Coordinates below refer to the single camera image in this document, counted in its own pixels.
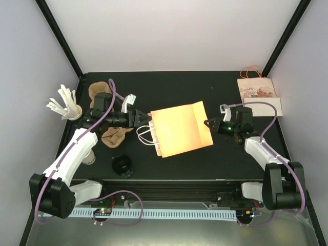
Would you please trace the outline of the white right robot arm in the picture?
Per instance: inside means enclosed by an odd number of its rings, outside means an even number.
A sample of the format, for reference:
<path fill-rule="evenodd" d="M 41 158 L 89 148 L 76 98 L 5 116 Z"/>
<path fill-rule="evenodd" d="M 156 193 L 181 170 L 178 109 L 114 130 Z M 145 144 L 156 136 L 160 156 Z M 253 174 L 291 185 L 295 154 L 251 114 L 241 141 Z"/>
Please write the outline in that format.
<path fill-rule="evenodd" d="M 306 206 L 304 169 L 301 163 L 281 156 L 253 129 L 253 111 L 245 104 L 221 105 L 224 118 L 211 118 L 204 124 L 213 132 L 234 136 L 238 145 L 264 170 L 262 182 L 244 182 L 233 193 L 234 203 L 246 206 L 252 199 L 269 210 L 289 210 L 300 214 Z"/>

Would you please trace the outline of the brown paper takeout bag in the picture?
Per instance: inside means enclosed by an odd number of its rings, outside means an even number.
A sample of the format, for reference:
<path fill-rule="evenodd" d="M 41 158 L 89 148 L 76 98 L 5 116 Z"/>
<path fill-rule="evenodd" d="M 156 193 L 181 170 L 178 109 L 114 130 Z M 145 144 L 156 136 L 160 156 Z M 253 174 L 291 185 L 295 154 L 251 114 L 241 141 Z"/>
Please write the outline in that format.
<path fill-rule="evenodd" d="M 138 139 L 154 146 L 162 158 L 213 145 L 202 101 L 149 113 L 151 121 L 136 129 Z"/>

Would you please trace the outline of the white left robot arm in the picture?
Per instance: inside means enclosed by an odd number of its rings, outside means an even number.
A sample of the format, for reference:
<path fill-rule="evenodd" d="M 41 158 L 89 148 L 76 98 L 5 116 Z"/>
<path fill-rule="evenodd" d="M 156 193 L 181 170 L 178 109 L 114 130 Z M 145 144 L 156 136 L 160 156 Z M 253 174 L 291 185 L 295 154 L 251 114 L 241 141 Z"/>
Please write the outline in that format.
<path fill-rule="evenodd" d="M 92 153 L 99 138 L 109 128 L 137 128 L 151 121 L 151 116 L 136 109 L 128 109 L 134 103 L 134 95 L 124 100 L 123 111 L 113 111 L 115 96 L 98 93 L 93 107 L 79 121 L 72 139 L 62 153 L 43 174 L 33 174 L 29 180 L 34 218 L 39 212 L 58 218 L 67 218 L 73 209 L 84 202 L 105 204 L 110 199 L 109 190 L 100 181 L 87 180 L 72 186 L 72 178 L 80 164 Z"/>

